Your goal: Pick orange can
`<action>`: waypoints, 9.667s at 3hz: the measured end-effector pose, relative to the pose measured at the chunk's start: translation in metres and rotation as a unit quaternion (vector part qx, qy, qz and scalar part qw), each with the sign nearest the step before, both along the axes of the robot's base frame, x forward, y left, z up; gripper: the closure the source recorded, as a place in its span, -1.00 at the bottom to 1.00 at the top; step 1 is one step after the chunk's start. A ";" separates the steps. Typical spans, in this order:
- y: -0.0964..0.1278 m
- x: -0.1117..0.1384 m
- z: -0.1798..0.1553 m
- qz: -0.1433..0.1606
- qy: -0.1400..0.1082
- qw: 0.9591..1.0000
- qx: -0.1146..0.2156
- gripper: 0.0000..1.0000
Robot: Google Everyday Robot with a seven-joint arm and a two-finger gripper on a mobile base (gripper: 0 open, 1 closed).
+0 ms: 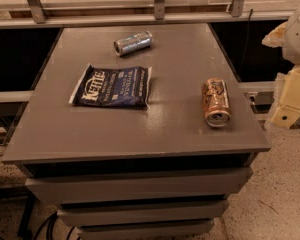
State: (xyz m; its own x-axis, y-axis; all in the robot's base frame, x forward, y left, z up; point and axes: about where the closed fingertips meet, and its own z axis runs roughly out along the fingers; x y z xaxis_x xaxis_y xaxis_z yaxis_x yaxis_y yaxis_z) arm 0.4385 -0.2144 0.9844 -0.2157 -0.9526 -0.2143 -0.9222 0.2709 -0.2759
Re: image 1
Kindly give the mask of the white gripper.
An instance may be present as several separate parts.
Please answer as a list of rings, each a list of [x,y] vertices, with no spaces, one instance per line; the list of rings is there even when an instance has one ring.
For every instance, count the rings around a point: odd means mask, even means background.
[[[286,25],[286,22],[278,25],[263,38],[262,44],[271,48],[282,47]],[[272,108],[270,123],[289,129],[300,118],[300,65],[294,66],[285,76],[279,103]]]

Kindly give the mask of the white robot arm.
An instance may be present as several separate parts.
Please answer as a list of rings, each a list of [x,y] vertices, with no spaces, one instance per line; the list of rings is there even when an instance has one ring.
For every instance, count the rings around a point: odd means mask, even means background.
[[[277,108],[270,122],[289,129],[300,118],[300,5],[290,18],[267,34],[262,44],[282,48],[285,60],[294,64],[285,76]]]

